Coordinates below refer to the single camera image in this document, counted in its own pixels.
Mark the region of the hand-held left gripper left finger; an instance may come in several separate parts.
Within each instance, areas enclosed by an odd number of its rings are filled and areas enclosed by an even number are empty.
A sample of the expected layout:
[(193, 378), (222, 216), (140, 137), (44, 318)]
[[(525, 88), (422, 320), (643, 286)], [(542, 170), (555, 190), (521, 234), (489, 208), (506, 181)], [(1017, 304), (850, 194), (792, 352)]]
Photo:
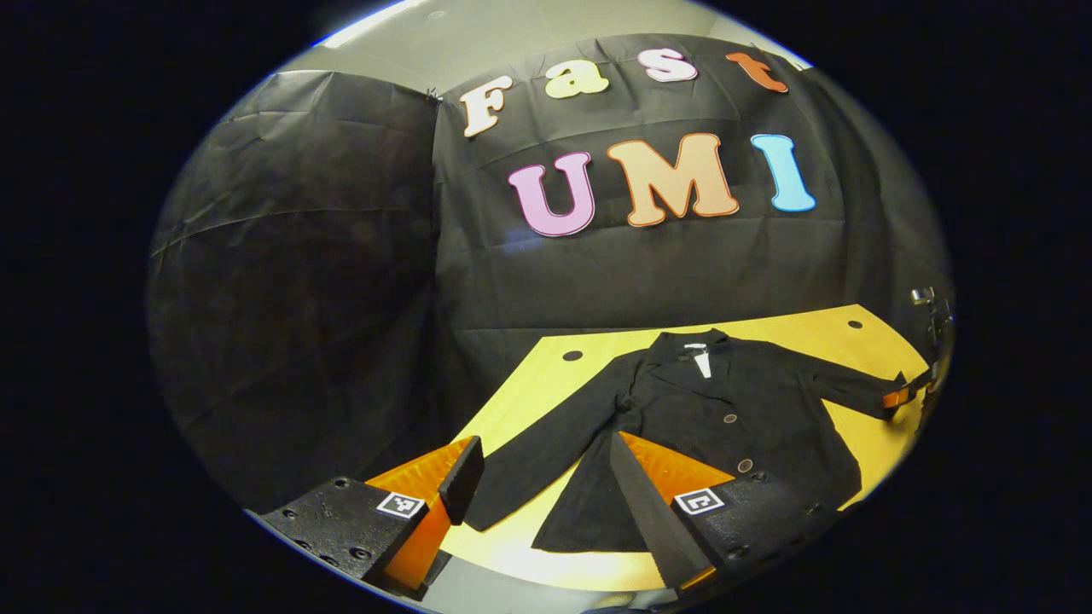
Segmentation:
[(471, 436), (366, 482), (331, 479), (260, 518), (328, 566), (418, 598), (449, 529), (468, 511), (484, 465), (480, 439)]

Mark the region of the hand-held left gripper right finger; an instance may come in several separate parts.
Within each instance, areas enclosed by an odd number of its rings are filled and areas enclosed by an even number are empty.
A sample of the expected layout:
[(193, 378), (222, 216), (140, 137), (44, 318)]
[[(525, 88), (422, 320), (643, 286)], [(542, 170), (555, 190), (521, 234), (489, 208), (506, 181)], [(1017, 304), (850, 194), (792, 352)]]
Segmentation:
[(613, 434), (612, 470), (660, 578), (684, 600), (749, 582), (839, 519), (769, 472), (729, 477), (628, 432)]

